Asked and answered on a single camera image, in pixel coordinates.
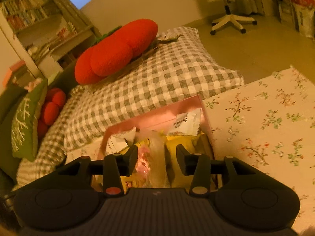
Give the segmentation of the floral tablecloth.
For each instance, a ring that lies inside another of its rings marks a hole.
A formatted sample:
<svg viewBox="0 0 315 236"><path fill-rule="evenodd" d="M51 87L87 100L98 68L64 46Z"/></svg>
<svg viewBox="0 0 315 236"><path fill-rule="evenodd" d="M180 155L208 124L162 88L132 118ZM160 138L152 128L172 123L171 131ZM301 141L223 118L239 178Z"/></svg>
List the floral tablecloth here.
<svg viewBox="0 0 315 236"><path fill-rule="evenodd" d="M314 226L314 85L297 69L205 95L216 158L232 155L292 188L295 231Z"/></svg>

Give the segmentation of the white printed sack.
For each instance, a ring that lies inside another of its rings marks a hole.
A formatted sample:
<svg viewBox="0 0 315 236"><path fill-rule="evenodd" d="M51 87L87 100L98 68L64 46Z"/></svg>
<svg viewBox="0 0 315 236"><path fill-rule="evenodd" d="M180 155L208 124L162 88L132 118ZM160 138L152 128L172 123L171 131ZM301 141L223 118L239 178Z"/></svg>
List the white printed sack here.
<svg viewBox="0 0 315 236"><path fill-rule="evenodd" d="M298 21L298 30L308 39L314 38L314 7L304 7L294 3Z"/></svg>

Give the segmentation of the grey checked blanket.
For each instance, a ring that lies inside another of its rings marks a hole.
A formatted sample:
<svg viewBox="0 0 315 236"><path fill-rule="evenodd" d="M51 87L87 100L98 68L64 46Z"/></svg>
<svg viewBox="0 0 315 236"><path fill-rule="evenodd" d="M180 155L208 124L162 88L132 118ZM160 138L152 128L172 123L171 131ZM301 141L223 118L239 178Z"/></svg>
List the grey checked blanket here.
<svg viewBox="0 0 315 236"><path fill-rule="evenodd" d="M191 96L206 99L244 84L239 72L215 62L197 29L177 27L160 37L175 41L127 65L117 76L71 89L35 160L21 160L16 189L53 172L68 152L102 136L111 125Z"/></svg>

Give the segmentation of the white red snack wrapper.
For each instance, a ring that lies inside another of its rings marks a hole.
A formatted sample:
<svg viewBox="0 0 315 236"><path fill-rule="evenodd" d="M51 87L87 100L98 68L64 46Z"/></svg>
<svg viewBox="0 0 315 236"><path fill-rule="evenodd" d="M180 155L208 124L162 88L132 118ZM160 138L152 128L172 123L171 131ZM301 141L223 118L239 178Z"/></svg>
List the white red snack wrapper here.
<svg viewBox="0 0 315 236"><path fill-rule="evenodd" d="M196 108L190 112L178 114L167 135L197 136L200 129L201 112L201 108Z"/></svg>

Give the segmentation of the pink silver storage box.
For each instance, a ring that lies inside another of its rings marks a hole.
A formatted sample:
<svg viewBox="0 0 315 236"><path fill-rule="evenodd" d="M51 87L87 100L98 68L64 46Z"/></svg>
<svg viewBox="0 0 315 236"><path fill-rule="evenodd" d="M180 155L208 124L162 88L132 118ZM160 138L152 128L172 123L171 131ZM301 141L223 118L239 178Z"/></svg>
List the pink silver storage box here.
<svg viewBox="0 0 315 236"><path fill-rule="evenodd" d="M178 114L190 112L196 108L201 108L201 123L198 135L195 136L193 144L196 149L196 153L201 153L213 157L210 144L210 126L208 123L208 118L204 110L204 106L201 102L200 97L194 96L192 98L187 98L182 101L178 101L167 105L162 108L155 109L148 113L141 114L134 118L125 120L121 123L113 125L106 129L103 142L101 145L100 155L101 159L104 159L105 156L108 156L105 152L106 143L109 137L112 134L121 133L128 131L133 127L136 127L136 136L132 145L147 140L148 131L157 131L161 133L165 138L166 142L168 140L168 130L172 127L172 124L175 122ZM165 143L165 152L166 152L166 163L167 163L167 174L170 168L170 155L166 148Z"/></svg>

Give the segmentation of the dark green sofa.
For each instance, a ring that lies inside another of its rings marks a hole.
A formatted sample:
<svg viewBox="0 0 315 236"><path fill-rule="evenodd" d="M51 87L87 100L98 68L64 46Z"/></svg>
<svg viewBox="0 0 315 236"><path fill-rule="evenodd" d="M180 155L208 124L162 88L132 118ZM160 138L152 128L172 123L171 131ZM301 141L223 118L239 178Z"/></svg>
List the dark green sofa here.
<svg viewBox="0 0 315 236"><path fill-rule="evenodd" d="M12 86L4 91L7 100L1 99L1 197L12 190L45 176L65 164L65 131L71 114L79 100L77 81L74 77L75 64L69 65L49 86L62 89L67 102L56 121L50 126L39 143L39 150L34 162L12 156L11 124L19 103L26 95L21 87Z"/></svg>

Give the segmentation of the green snowflake pillow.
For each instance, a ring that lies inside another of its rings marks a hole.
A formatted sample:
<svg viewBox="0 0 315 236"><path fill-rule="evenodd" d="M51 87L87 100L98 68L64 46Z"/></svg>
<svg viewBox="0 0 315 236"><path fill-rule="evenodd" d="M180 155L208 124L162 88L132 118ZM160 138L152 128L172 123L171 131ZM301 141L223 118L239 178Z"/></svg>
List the green snowflake pillow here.
<svg viewBox="0 0 315 236"><path fill-rule="evenodd" d="M30 162L38 152L38 120L47 94L47 79L39 78L36 82L19 103L11 126L12 155Z"/></svg>

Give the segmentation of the white bookshelf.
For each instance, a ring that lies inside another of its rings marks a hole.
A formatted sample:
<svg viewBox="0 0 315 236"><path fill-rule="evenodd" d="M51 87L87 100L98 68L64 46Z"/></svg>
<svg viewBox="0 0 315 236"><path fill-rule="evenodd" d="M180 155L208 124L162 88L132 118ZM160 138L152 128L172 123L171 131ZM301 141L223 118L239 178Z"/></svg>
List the white bookshelf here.
<svg viewBox="0 0 315 236"><path fill-rule="evenodd" d="M100 36L70 0L1 0L1 31L35 78L62 72Z"/></svg>

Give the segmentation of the pink white snack packet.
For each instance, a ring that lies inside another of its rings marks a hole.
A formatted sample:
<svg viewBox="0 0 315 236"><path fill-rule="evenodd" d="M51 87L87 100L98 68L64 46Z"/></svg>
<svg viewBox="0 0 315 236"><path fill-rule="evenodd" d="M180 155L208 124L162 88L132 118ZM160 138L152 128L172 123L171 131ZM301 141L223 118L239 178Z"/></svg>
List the pink white snack packet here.
<svg viewBox="0 0 315 236"><path fill-rule="evenodd" d="M136 163L136 171L138 173L141 173L144 176L147 176L147 174L150 171L150 150L147 146L140 147L138 149L138 160Z"/></svg>

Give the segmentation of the gold foil snack packet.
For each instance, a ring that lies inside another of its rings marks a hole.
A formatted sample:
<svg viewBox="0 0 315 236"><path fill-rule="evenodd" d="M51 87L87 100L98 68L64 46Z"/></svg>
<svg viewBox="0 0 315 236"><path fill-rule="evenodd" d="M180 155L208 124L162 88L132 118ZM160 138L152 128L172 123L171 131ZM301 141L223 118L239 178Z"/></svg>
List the gold foil snack packet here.
<svg viewBox="0 0 315 236"><path fill-rule="evenodd" d="M138 160L138 149L140 147L147 146L148 141L138 142L130 147L127 147L119 153L114 153L113 156L116 158L116 163L118 165L120 179L124 193L128 191L129 188L143 188L146 184L147 176L142 175L136 171L136 163ZM130 149L136 147L136 155L131 156L130 159L126 156Z"/></svg>

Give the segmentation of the white triangular snack packet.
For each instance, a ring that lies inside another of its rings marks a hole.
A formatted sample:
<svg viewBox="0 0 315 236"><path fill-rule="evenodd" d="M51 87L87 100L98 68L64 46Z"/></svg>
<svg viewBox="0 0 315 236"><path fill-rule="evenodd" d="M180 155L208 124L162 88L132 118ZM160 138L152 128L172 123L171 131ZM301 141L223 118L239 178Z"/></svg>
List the white triangular snack packet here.
<svg viewBox="0 0 315 236"><path fill-rule="evenodd" d="M111 155L123 151L133 144L135 136L136 127L133 127L128 131L112 134L107 140L105 152Z"/></svg>

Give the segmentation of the small red tomato cushion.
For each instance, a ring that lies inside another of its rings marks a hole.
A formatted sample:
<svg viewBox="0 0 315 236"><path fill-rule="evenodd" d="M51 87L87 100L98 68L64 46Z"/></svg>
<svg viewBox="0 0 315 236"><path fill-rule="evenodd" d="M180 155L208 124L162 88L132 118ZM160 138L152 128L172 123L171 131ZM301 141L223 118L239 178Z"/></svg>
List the small red tomato cushion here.
<svg viewBox="0 0 315 236"><path fill-rule="evenodd" d="M37 136L39 140L45 136L49 127L56 121L65 103L66 94L62 89L52 88L47 92L38 120Z"/></svg>

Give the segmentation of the white wafer snack packet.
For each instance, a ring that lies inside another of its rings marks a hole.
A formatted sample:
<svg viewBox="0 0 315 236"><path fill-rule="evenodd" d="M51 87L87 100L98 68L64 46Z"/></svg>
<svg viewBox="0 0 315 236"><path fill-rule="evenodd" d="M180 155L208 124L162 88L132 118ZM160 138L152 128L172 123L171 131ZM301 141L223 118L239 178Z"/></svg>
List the white wafer snack packet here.
<svg viewBox="0 0 315 236"><path fill-rule="evenodd" d="M147 188L168 188L165 143L166 138L157 131L147 133L149 147L149 172L146 179Z"/></svg>

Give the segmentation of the large red tomato cushion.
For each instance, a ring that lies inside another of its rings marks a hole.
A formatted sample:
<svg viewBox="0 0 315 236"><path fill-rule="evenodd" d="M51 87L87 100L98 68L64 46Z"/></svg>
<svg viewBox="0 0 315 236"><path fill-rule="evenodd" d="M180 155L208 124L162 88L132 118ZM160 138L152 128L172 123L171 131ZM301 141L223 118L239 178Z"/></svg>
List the large red tomato cushion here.
<svg viewBox="0 0 315 236"><path fill-rule="evenodd" d="M117 73L142 55L156 38L158 24L151 19L138 19L88 48L77 59L74 76L80 85L95 84Z"/></svg>

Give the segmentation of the large yellow snack packet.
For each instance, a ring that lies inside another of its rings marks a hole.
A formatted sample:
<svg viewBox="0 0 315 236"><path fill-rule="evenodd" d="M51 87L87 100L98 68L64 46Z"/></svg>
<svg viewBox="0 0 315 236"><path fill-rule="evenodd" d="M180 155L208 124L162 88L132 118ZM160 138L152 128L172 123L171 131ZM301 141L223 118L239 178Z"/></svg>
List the large yellow snack packet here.
<svg viewBox="0 0 315 236"><path fill-rule="evenodd" d="M168 136L166 148L170 155L168 175L172 188L190 190L193 175L196 170L198 155L192 136Z"/></svg>

